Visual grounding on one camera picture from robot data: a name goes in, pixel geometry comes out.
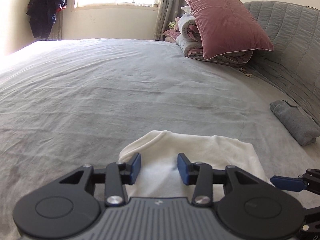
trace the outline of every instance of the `bed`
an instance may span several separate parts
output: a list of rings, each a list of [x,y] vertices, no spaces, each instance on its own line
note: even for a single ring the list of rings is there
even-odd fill
[[[278,99],[294,103],[258,72],[248,78],[162,41],[38,41],[9,55],[0,67],[0,239],[18,238],[12,209],[23,195],[85,163],[117,161],[151,130],[251,143],[268,177],[318,168],[320,141],[301,147],[269,109]],[[320,205],[310,192],[292,194]]]

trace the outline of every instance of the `dark blue jacket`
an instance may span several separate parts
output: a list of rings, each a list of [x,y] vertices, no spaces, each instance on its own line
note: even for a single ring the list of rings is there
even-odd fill
[[[27,15],[33,36],[47,39],[52,25],[56,21],[56,13],[66,8],[67,0],[30,0]]]

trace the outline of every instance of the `pink pillow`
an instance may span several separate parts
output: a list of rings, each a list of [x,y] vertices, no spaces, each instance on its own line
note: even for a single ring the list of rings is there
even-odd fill
[[[180,20],[180,18],[177,17],[177,18],[175,18],[174,20],[176,21],[176,25],[174,26],[173,29],[174,29],[176,32],[178,32],[178,31],[179,31],[179,20]]]
[[[179,36],[180,32],[179,31],[175,31],[174,29],[170,29],[170,30],[167,30],[163,33],[164,36],[170,36],[172,37],[174,40],[177,39],[177,37]]]
[[[185,0],[202,40],[204,59],[228,52],[274,51],[264,30],[239,0]]]

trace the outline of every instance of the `folded gray towel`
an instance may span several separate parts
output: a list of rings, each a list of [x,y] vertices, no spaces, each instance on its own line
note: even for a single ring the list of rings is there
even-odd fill
[[[320,127],[288,101],[274,101],[270,103],[270,109],[301,146],[314,143],[320,136]]]

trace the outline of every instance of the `curtain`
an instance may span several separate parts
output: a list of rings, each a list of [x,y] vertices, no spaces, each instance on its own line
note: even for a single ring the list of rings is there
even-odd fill
[[[183,14],[180,7],[186,5],[184,0],[160,0],[154,40],[162,41],[162,33],[167,28],[168,23],[174,21],[176,17],[180,17]]]
[[[63,10],[57,12],[56,22],[52,25],[52,29],[47,41],[61,41],[62,39],[62,20]]]

